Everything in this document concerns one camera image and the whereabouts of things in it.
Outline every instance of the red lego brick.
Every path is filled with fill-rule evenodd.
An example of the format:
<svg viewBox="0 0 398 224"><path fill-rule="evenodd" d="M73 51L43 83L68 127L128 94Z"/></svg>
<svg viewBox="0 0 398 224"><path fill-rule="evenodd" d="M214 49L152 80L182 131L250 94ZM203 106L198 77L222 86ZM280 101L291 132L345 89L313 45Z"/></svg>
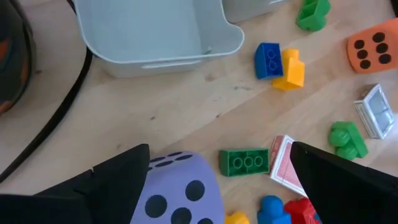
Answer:
<svg viewBox="0 0 398 224"><path fill-rule="evenodd" d="M320 224L314 219L316 211L308 198L289 201L285 205L285 211L292 217L292 224Z"/></svg>

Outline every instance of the wooden table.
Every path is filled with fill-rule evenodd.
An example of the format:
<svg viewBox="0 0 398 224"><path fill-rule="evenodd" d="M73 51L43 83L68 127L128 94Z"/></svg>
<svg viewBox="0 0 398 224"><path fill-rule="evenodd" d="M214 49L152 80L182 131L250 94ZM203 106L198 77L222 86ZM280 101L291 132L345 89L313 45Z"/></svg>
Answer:
<svg viewBox="0 0 398 224"><path fill-rule="evenodd" d="M22 151L59 106L80 71L85 54L76 17L64 0L21 0L38 46L38 70L21 101L0 118L0 170ZM69 179L140 143L154 155L189 150L214 168L226 212L241 210L256 222L260 197L299 197L267 175L226 178L218 171L222 148L270 147L277 134L331 151L327 133L334 121L354 121L368 135L353 101L362 86L381 83L398 111L396 70L355 74L345 38L394 18L388 0L331 0L328 25L309 33L295 25L301 0L275 13L239 23L242 49L200 69L173 75L115 79L94 62L62 124L10 178L1 193L34 194ZM300 50L306 64L301 90L279 91L258 81L253 54L261 42ZM398 125L387 139L366 140L360 164L398 175Z"/></svg>

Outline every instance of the yellow lego brick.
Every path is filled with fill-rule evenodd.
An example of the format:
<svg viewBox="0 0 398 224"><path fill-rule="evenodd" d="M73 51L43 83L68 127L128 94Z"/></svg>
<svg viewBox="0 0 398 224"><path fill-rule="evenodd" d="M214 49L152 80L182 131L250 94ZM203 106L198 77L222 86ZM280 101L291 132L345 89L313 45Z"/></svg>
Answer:
<svg viewBox="0 0 398 224"><path fill-rule="evenodd" d="M272 80L272 86L281 90L294 90L304 86L304 63L300 61L297 49L282 51L284 76Z"/></svg>
<svg viewBox="0 0 398 224"><path fill-rule="evenodd" d="M230 216L225 216L225 224L250 224L250 221L244 213L235 212Z"/></svg>

